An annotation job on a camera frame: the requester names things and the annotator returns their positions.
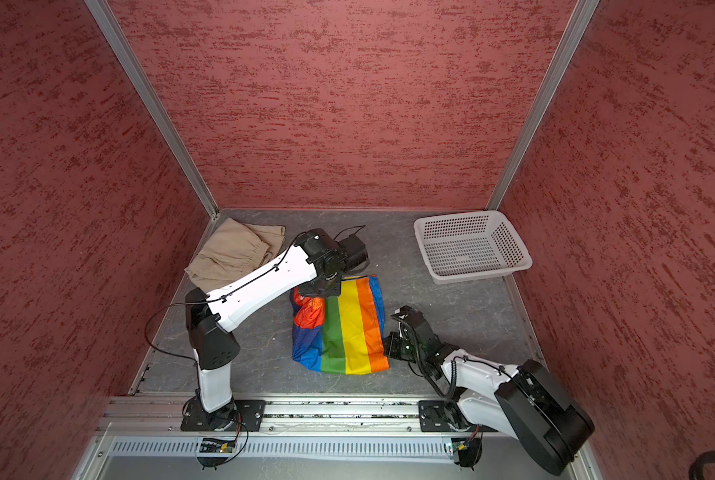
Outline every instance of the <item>workstation enclosure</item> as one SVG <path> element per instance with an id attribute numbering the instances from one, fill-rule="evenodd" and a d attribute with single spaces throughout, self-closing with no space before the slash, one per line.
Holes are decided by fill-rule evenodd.
<path id="1" fill-rule="evenodd" d="M 413 222 L 472 210 L 502 211 L 533 266 L 436 285 Z M 682 478 L 715 450 L 715 2 L 0 2 L 0 478 L 85 475 L 106 428 L 194 395 L 144 326 L 228 218 L 287 241 L 365 224 L 387 312 L 543 362 L 596 426 L 563 478 Z M 149 335 L 190 355 L 182 308 Z M 305 370 L 292 316 L 282 296 L 234 332 L 234 391 L 280 417 L 433 396 L 400 362 Z M 475 472 L 407 467 L 548 478 L 488 442 Z M 255 448 L 226 467 L 252 478 Z M 297 465 L 266 467 L 343 475 Z"/>

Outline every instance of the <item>rainbow flag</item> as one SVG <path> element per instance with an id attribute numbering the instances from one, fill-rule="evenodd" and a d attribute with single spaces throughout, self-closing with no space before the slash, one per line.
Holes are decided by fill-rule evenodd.
<path id="1" fill-rule="evenodd" d="M 290 292 L 294 306 L 294 360 L 309 370 L 365 375 L 390 368 L 381 338 L 384 303 L 379 280 L 364 276 L 341 283 L 327 299 Z"/>

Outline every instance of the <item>basket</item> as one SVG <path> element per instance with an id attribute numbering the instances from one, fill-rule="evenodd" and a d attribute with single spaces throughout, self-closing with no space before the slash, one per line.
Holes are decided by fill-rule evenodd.
<path id="1" fill-rule="evenodd" d="M 428 216 L 413 229 L 437 285 L 505 276 L 533 264 L 515 227 L 496 210 Z"/>

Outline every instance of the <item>side wall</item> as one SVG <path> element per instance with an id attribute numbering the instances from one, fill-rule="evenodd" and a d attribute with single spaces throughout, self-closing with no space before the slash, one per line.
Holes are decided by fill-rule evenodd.
<path id="1" fill-rule="evenodd" d="M 66 478 L 207 223 L 82 0 L 0 2 L 0 478 Z"/>
<path id="2" fill-rule="evenodd" d="M 219 206 L 483 208 L 575 0 L 110 0 Z"/>
<path id="3" fill-rule="evenodd" d="M 503 209 L 606 480 L 685 478 L 715 448 L 715 2 L 603 0 Z"/>

